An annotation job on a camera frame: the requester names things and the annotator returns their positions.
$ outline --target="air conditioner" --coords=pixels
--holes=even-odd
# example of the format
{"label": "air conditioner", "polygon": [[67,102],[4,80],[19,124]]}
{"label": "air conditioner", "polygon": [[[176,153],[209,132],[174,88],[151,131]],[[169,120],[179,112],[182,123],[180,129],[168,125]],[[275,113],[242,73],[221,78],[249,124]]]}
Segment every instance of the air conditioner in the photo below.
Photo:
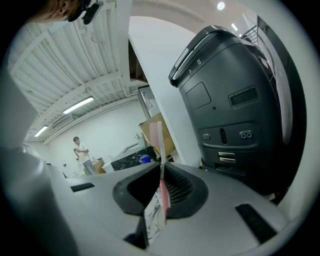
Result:
{"label": "air conditioner", "polygon": [[63,126],[65,126],[67,123],[70,123],[70,121],[78,119],[79,116],[76,114],[65,114],[59,118],[57,118],[51,125],[51,129],[53,131],[58,131],[60,130]]}

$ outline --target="man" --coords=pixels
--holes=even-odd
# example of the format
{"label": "man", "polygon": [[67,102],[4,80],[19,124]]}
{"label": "man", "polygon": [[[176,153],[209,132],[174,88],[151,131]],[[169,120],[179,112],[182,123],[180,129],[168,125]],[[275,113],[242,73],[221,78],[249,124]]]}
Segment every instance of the man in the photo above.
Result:
{"label": "man", "polygon": [[86,175],[94,175],[97,174],[97,171],[94,168],[94,165],[92,164],[90,157],[89,157],[89,149],[85,146],[85,144],[80,143],[79,137],[74,137],[73,142],[77,145],[73,149],[76,156],[79,158],[81,163],[84,167],[84,172]]}
{"label": "man", "polygon": [[89,6],[91,0],[45,0],[44,4],[29,19],[29,22],[52,23],[75,21]]}

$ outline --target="white t-shirt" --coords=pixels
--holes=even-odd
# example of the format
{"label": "white t-shirt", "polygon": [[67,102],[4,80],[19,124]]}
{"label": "white t-shirt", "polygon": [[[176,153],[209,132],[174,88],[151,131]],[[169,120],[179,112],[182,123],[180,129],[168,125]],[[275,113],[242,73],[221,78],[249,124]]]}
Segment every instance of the white t-shirt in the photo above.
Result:
{"label": "white t-shirt", "polygon": [[[80,143],[79,146],[76,147],[77,150],[87,150],[88,148],[84,143]],[[78,152],[79,160],[83,164],[84,162],[90,160],[89,153]]]}

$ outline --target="white pillar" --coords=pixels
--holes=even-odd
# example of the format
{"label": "white pillar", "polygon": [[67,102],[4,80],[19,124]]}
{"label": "white pillar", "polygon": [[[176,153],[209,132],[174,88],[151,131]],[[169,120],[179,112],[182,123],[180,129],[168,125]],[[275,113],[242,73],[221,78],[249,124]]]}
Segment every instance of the white pillar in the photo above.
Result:
{"label": "white pillar", "polygon": [[173,23],[146,16],[132,16],[129,39],[149,82],[181,163],[199,167],[201,154],[186,106],[169,73],[193,32]]}

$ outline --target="ceiling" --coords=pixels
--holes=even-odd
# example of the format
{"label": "ceiling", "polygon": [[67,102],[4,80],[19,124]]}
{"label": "ceiling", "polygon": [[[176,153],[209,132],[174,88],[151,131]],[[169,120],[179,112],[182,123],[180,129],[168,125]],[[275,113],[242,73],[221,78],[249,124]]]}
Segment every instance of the ceiling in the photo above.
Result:
{"label": "ceiling", "polygon": [[[13,41],[8,70],[38,111],[26,140],[48,143],[97,108],[134,100],[136,97],[132,95],[136,94],[138,86],[145,85],[130,80],[130,1],[118,0],[117,5],[108,0],[103,2],[102,9],[89,25],[84,25],[80,18],[75,22],[29,23],[21,28]],[[94,101],[70,115],[79,120],[64,117],[63,110],[89,96],[93,96]],[[61,117],[65,122],[54,125]],[[35,138],[44,125],[49,129]]]}
{"label": "ceiling", "polygon": [[[218,10],[219,2],[225,3]],[[252,18],[248,22],[245,13]],[[236,0],[133,0],[132,16],[149,16],[179,25],[198,33],[210,25],[223,26],[238,34],[245,33],[255,25],[255,13]]]}

